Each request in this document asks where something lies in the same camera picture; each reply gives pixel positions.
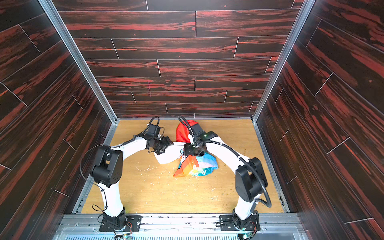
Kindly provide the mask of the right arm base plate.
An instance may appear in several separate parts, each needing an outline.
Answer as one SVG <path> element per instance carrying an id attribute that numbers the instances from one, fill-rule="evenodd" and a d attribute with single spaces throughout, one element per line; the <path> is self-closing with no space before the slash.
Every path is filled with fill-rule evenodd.
<path id="1" fill-rule="evenodd" d="M 259 231 L 261 229 L 259 218 L 250 215 L 245 220 L 241 220 L 237 215 L 220 215 L 216 227 L 221 231 Z"/>

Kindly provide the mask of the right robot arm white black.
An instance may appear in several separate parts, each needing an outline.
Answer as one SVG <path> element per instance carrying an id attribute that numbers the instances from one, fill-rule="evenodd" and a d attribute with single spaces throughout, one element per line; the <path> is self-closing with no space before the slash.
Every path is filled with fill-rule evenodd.
<path id="1" fill-rule="evenodd" d="M 250 159 L 240 154 L 219 137 L 187 143 L 183 149 L 183 155 L 187 157 L 201 157 L 208 153 L 218 157 L 235 174 L 235 190 L 239 199 L 232 213 L 232 223 L 236 229 L 244 230 L 251 223 L 258 204 L 268 208 L 272 206 L 262 163 L 256 157 Z"/>

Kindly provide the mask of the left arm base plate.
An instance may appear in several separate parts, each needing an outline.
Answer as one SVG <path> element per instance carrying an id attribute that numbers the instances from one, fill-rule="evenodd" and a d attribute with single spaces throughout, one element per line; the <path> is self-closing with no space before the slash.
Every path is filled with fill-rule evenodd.
<path id="1" fill-rule="evenodd" d="M 138 232 L 141 227 L 142 216 L 125 215 L 124 217 L 110 217 L 103 214 L 99 228 L 100 232 Z"/>

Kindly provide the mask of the white orange kids jacket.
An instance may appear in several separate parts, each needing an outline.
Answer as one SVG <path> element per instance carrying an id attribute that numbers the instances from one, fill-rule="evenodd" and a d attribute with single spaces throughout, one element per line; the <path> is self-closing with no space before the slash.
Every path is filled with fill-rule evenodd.
<path id="1" fill-rule="evenodd" d="M 217 159 L 205 150 L 198 150 L 194 155 L 188 154 L 185 145 L 191 146 L 192 136 L 189 129 L 179 123 L 176 129 L 176 141 L 167 147 L 161 154 L 155 154 L 159 164 L 168 164 L 175 160 L 179 161 L 177 170 L 173 177 L 186 176 L 202 177 L 211 174 L 219 168 Z"/>

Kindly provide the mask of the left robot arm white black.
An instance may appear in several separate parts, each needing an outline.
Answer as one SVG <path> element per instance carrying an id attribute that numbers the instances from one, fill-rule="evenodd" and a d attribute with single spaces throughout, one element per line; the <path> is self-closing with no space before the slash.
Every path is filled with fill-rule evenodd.
<path id="1" fill-rule="evenodd" d="M 133 139 L 117 146 L 101 145 L 96 147 L 94 166 L 91 176 L 101 189 L 104 209 L 103 221 L 116 230 L 126 225 L 126 212 L 121 202 L 119 181 L 123 175 L 124 160 L 133 154 L 152 148 L 156 155 L 163 154 L 174 143 L 169 137 L 160 139 L 135 136 Z"/>

